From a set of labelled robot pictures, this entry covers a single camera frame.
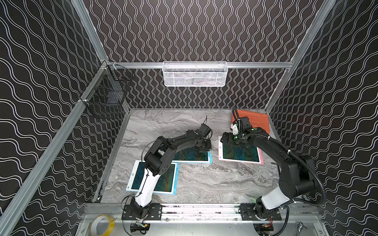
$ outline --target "orange case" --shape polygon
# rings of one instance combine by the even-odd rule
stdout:
[[[239,117],[248,117],[249,122],[253,127],[261,127],[263,128],[268,134],[270,133],[269,129],[269,119],[267,114],[257,113],[253,111],[244,111],[244,110],[237,110],[239,113]],[[234,116],[231,115],[231,123],[234,122]]]

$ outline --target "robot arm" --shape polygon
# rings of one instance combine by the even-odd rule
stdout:
[[[196,130],[188,130],[184,135],[166,139],[160,136],[153,143],[144,156],[144,177],[139,191],[132,198],[133,213],[142,219],[147,215],[151,203],[152,192],[155,189],[159,177],[170,167],[175,154],[185,148],[195,147],[198,152],[207,152],[211,149],[210,139],[206,137],[212,130],[205,124],[201,124]]]
[[[268,218],[277,207],[284,207],[294,202],[294,198],[318,189],[318,184],[308,168],[314,169],[313,159],[305,155],[299,156],[308,168],[286,151],[260,127],[253,128],[247,117],[236,118],[231,125],[233,133],[224,133],[221,142],[248,148],[253,145],[270,156],[281,168],[279,186],[256,200],[256,216]]]

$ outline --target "mounting plate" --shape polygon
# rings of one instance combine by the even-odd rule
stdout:
[[[163,208],[162,205],[159,203],[151,203],[148,207],[148,217],[146,217],[146,221],[159,221],[161,220],[161,209]],[[125,206],[122,218],[123,221],[136,221],[138,220],[134,214],[132,214],[132,205],[128,204]]]
[[[239,213],[244,221],[260,221],[262,219],[257,218],[253,208],[255,208],[255,203],[251,204],[240,204]],[[274,221],[282,220],[280,211],[277,209],[271,214]]]

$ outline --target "yellow tape roll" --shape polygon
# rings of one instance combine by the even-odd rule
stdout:
[[[97,234],[97,226],[100,222],[103,222],[104,219],[108,221],[108,228],[105,230],[103,234]],[[107,215],[99,215],[96,219],[92,222],[89,231],[92,236],[108,236],[114,229],[114,219]]]

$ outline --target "metal extrusion beam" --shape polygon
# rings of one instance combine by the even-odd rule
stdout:
[[[162,69],[162,62],[110,62],[128,69]],[[239,68],[291,68],[291,62],[227,62],[229,69]]]
[[[89,17],[88,10],[84,5],[83,0],[71,0],[71,2],[81,20],[81,23],[83,24],[85,31],[88,34],[89,40],[91,41],[94,50],[96,51],[97,57],[101,61],[108,60],[108,56],[105,53],[105,50],[102,46],[100,38],[98,37],[95,26],[93,25],[93,22]]]
[[[268,101],[265,107],[265,110],[268,114],[271,112],[274,104],[281,95],[281,92],[284,90],[286,84],[289,82],[291,75],[297,69],[298,64],[302,61],[303,56],[310,47],[319,29],[322,27],[326,17],[333,8],[335,2],[336,0],[324,0],[319,11],[316,13],[316,16],[311,26],[308,28],[305,37],[303,37],[301,44],[299,45],[293,59],[291,60],[293,62],[292,67],[290,69],[287,69],[285,73],[282,75],[282,78],[278,82],[276,89],[274,90],[272,96],[270,97],[270,100]]]
[[[116,141],[115,141],[113,148],[112,148],[112,152],[110,153],[110,156],[109,156],[108,162],[106,164],[105,170],[102,174],[100,183],[97,186],[96,193],[93,197],[93,202],[95,202],[97,200],[100,191],[106,186],[106,182],[108,181],[110,172],[112,171],[114,161],[116,159],[119,147],[120,147],[121,142],[122,142],[123,134],[125,133],[127,124],[129,123],[130,115],[131,115],[131,111],[127,112],[125,114],[125,117],[123,118],[122,125],[119,128],[119,133],[117,135]]]
[[[145,223],[268,223],[269,221],[244,221],[238,213],[240,204],[213,204],[213,203],[161,203],[160,221],[144,221]],[[106,214],[115,219],[115,222],[122,222],[122,208],[120,203],[90,203],[87,204],[83,221],[80,224],[92,222],[99,214]],[[282,221],[286,217],[286,209],[280,209]],[[296,203],[290,205],[289,222],[295,223],[319,223],[322,221],[316,207]]]
[[[99,79],[101,79],[101,74],[104,72],[104,70],[106,70],[106,68],[101,66],[82,94],[81,99],[89,99],[88,95],[95,87]],[[12,233],[13,228],[19,221],[31,198],[37,191],[43,178],[50,169],[85,108],[86,106],[81,100],[76,103],[8,207],[5,209],[4,214],[0,217],[1,236],[9,236]]]

